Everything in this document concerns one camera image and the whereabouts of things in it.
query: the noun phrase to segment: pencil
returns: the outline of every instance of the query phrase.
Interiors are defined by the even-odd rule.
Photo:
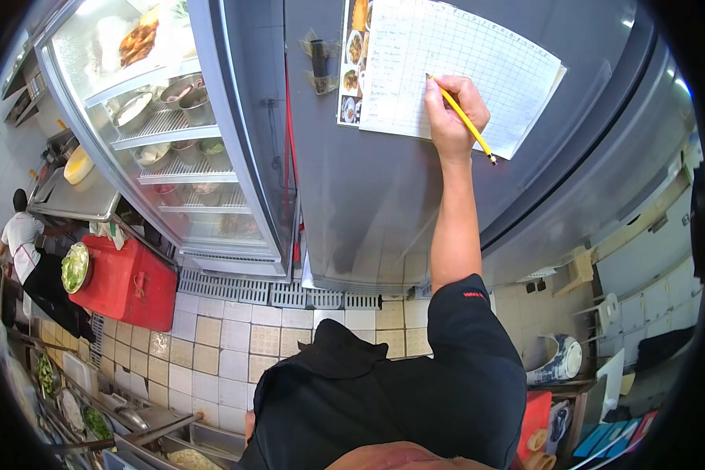
[[[425,74],[425,76],[428,78],[428,80],[434,80],[433,76],[431,74]],[[450,104],[452,109],[456,111],[457,115],[459,116],[460,119],[462,119],[462,122],[465,123],[465,126],[470,129],[470,132],[472,132],[473,136],[475,137],[475,140],[478,141],[478,144],[480,144],[480,147],[483,148],[483,152],[486,153],[486,156],[489,157],[489,160],[491,161],[492,165],[497,165],[498,162],[496,161],[496,155],[494,155],[491,152],[491,147],[486,143],[486,139],[483,138],[483,136],[480,135],[480,132],[478,129],[473,126],[473,124],[470,122],[470,119],[468,118],[467,114],[462,110],[462,108],[459,107],[457,104],[457,101],[454,101],[452,96],[449,94],[449,92],[446,89],[443,89],[439,87],[441,90],[441,95],[446,99],[446,102]]]

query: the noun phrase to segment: hand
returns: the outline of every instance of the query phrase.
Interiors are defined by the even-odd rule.
[[[446,75],[426,81],[425,108],[431,120],[431,139],[439,151],[442,165],[469,163],[470,150],[475,144],[475,137],[456,111],[447,109],[448,104],[444,101],[437,83],[441,88],[456,95],[455,101],[459,103],[459,107],[479,132],[483,132],[486,128],[491,114],[469,78]]]

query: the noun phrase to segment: cloth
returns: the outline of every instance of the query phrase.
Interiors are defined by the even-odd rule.
[[[323,320],[314,343],[258,382],[254,433],[236,468],[326,468],[357,447],[393,441],[507,468],[526,374],[478,275],[436,292],[428,341],[433,359],[391,361],[387,344]]]
[[[26,277],[39,262],[39,252],[34,247],[34,241],[43,231],[44,224],[26,212],[16,212],[5,224],[0,239],[8,245],[21,284],[24,284]]]
[[[62,258],[51,253],[42,253],[37,267],[26,277],[24,292],[45,314],[74,337],[83,336],[93,343],[94,333],[89,324],[89,314],[68,297],[61,273]]]

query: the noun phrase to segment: green vegetables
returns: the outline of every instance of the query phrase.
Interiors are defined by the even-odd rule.
[[[62,262],[63,287],[69,293],[75,293],[81,288],[89,267],[89,250],[86,245],[79,242],[68,250]]]
[[[45,395],[50,399],[55,398],[55,375],[47,356],[40,356],[37,360],[37,377]]]
[[[113,437],[110,434],[110,430],[107,428],[107,424],[104,422],[104,418],[99,411],[93,408],[87,408],[83,412],[83,418],[86,421],[86,426],[92,431],[94,436],[100,439],[109,439]]]

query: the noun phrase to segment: plastic bag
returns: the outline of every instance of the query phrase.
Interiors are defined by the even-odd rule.
[[[114,222],[89,222],[89,231],[97,237],[107,237],[115,243],[115,248],[122,249],[128,236]]]

